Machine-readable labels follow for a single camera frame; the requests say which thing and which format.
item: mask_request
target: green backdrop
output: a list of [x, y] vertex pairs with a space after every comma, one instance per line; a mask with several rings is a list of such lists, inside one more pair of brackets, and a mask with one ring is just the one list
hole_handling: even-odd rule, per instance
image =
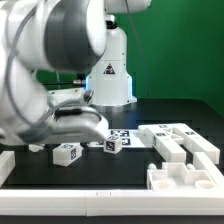
[[[133, 20], [149, 70], [149, 95], [129, 18], [117, 16], [128, 36], [127, 67], [135, 95], [200, 99], [224, 116], [224, 0], [154, 0]], [[55, 74], [38, 76], [56, 80]], [[61, 75], [63, 81], [73, 78]]]

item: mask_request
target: cable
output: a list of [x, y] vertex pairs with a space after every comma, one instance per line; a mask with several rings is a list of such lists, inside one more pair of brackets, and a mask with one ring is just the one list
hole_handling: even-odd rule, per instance
[[126, 7], [127, 7], [127, 11], [128, 11], [130, 23], [132, 25], [132, 30], [134, 32], [135, 39], [136, 39], [136, 42], [137, 42], [137, 45], [138, 45], [138, 50], [139, 50], [139, 53], [141, 55], [142, 64], [143, 64], [143, 68], [144, 68], [144, 71], [145, 71], [146, 82], [147, 82], [147, 85], [148, 85], [148, 88], [147, 88], [147, 96], [149, 96], [149, 93], [150, 93], [150, 91], [149, 91], [149, 89], [150, 89], [149, 70], [148, 70], [148, 67], [146, 65], [146, 60], [145, 60], [145, 56], [144, 56], [144, 53], [143, 53], [142, 44], [141, 44], [141, 41], [140, 41], [140, 38], [139, 38], [139, 35], [138, 35], [138, 32], [137, 32], [135, 23], [133, 21], [131, 12], [130, 12], [130, 8], [129, 8], [129, 5], [128, 5], [128, 0], [125, 0], [125, 4], [126, 4]]
[[23, 21], [21, 22], [21, 24], [19, 25], [19, 28], [16, 32], [16, 35], [13, 39], [12, 42], [12, 46], [11, 46], [11, 50], [7, 59], [7, 65], [6, 65], [6, 75], [5, 75], [5, 84], [6, 84], [6, 89], [7, 89], [7, 93], [8, 93], [8, 97], [9, 100], [11, 101], [12, 107], [15, 110], [15, 112], [17, 113], [17, 115], [20, 117], [21, 120], [23, 120], [26, 124], [30, 125], [31, 128], [37, 127], [40, 124], [42, 124], [43, 122], [45, 122], [51, 115], [53, 115], [58, 109], [60, 109], [61, 107], [64, 107], [68, 104], [72, 104], [75, 103], [76, 101], [71, 99], [71, 100], [66, 100], [63, 103], [60, 103], [59, 105], [53, 107], [51, 110], [49, 110], [46, 114], [44, 114], [36, 123], [33, 123], [31, 121], [29, 121], [21, 112], [21, 110], [18, 108], [14, 97], [13, 97], [13, 93], [12, 93], [12, 89], [11, 89], [11, 85], [10, 85], [10, 81], [11, 81], [11, 69], [12, 69], [12, 63], [13, 63], [13, 59], [15, 58], [15, 56], [17, 55], [17, 44], [19, 42], [19, 38], [21, 36], [21, 33], [25, 27], [25, 25], [28, 23], [28, 21], [35, 15], [37, 10], [37, 5], [26, 15], [26, 17], [23, 19]]
[[16, 51], [16, 46], [19, 42], [19, 38], [21, 36], [21, 33], [25, 27], [25, 25], [28, 23], [28, 21], [35, 15], [36, 13], [36, 9], [37, 9], [37, 5], [26, 15], [26, 17], [23, 19], [22, 23], [19, 25], [19, 28], [16, 32], [16, 35], [13, 39], [12, 42], [12, 46], [11, 46], [11, 50], [8, 56], [8, 60], [7, 60], [7, 65], [6, 65], [6, 75], [5, 75], [5, 84], [6, 84], [6, 89], [7, 89], [7, 93], [8, 93], [8, 97], [12, 103], [12, 107], [15, 110], [15, 112], [17, 113], [17, 115], [27, 124], [29, 125], [33, 125], [32, 122], [30, 122], [21, 112], [21, 110], [18, 108], [18, 106], [16, 105], [16, 102], [14, 100], [13, 97], [13, 93], [12, 93], [12, 89], [11, 89], [11, 69], [12, 69], [12, 63], [13, 63], [13, 59], [15, 58], [15, 56], [17, 55], [17, 51]]

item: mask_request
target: black table surface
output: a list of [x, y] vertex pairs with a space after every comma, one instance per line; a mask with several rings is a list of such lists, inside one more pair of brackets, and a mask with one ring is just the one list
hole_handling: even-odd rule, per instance
[[[224, 171], [224, 118], [198, 100], [142, 99], [135, 109], [104, 113], [110, 129], [137, 129], [143, 124], [185, 123], [221, 150], [218, 168]], [[32, 153], [28, 147], [1, 146], [15, 150], [16, 167], [3, 189], [146, 189], [149, 163], [160, 168], [163, 159], [155, 149], [123, 149], [117, 155], [102, 148], [85, 148], [69, 167], [52, 164], [52, 149]], [[0, 223], [223, 223], [224, 217], [140, 216], [140, 217], [7, 217]]]

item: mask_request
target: white cube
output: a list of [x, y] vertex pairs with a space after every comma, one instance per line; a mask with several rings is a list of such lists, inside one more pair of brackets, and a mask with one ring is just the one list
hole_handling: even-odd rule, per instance
[[53, 164], [68, 166], [82, 156], [79, 143], [63, 143], [53, 150]]
[[118, 135], [111, 135], [104, 141], [104, 152], [117, 154], [122, 149], [122, 138]]

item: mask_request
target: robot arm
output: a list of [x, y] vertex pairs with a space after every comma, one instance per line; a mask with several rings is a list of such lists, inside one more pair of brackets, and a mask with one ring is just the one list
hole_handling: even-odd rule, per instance
[[[0, 1], [1, 143], [89, 142], [107, 137], [106, 119], [84, 106], [92, 93], [66, 90], [67, 98], [60, 97], [66, 91], [47, 93], [32, 73], [38, 69], [89, 71], [106, 47], [105, 11], [119, 12], [122, 6], [120, 12], [125, 12], [125, 1]], [[133, 12], [150, 3], [127, 1]], [[14, 52], [16, 57], [9, 65], [18, 29], [32, 10], [35, 13], [24, 24]]]

